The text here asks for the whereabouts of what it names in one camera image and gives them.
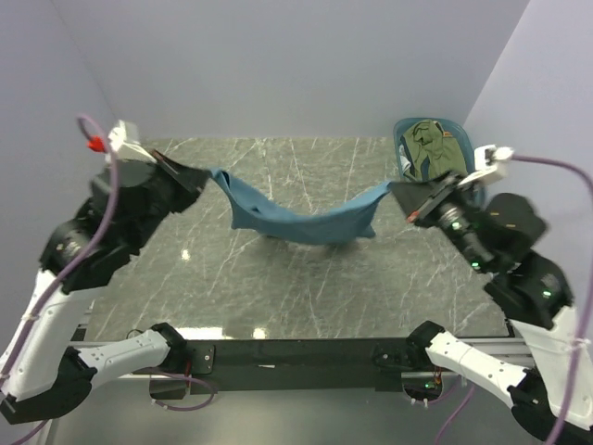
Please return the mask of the blue tank top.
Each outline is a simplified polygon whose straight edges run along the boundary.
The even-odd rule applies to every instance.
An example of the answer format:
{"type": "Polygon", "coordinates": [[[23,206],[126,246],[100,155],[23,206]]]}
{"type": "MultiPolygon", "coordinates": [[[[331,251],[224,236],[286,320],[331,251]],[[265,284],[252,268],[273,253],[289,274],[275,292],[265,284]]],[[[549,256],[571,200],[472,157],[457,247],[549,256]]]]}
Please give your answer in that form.
{"type": "Polygon", "coordinates": [[[300,215],[267,199],[227,171],[213,169],[211,178],[229,200],[233,229],[253,230],[311,246],[346,244],[357,238],[375,237],[372,220],[391,185],[385,181],[325,213],[300,215]]]}

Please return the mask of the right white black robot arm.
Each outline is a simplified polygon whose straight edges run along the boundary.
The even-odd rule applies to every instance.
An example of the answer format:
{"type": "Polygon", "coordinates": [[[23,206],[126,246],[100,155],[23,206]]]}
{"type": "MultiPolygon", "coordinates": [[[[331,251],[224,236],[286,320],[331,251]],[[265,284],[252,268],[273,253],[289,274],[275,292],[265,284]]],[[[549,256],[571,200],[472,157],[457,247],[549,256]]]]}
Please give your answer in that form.
{"type": "Polygon", "coordinates": [[[465,377],[501,400],[536,439],[591,443],[592,360],[564,273],[533,249],[547,224],[531,202],[502,193],[480,208],[473,185],[452,172],[427,182],[394,182],[389,190],[409,223],[440,229],[475,272],[492,276],[484,291],[534,361],[527,368],[498,360],[426,321],[406,339],[410,365],[465,377]]]}

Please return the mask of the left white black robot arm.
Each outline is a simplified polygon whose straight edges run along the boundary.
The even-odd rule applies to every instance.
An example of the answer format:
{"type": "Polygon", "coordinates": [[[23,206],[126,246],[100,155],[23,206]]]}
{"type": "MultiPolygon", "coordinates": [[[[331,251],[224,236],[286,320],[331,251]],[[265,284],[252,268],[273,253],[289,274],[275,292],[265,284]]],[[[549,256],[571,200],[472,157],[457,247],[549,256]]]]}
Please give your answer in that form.
{"type": "Polygon", "coordinates": [[[119,160],[93,177],[90,196],[49,237],[32,298],[1,357],[1,414],[11,425],[70,413],[122,375],[187,370],[191,350],[167,323],[108,346],[75,348],[70,341],[114,273],[140,254],[164,219],[197,201],[209,177],[158,151],[147,160],[119,160]]]}

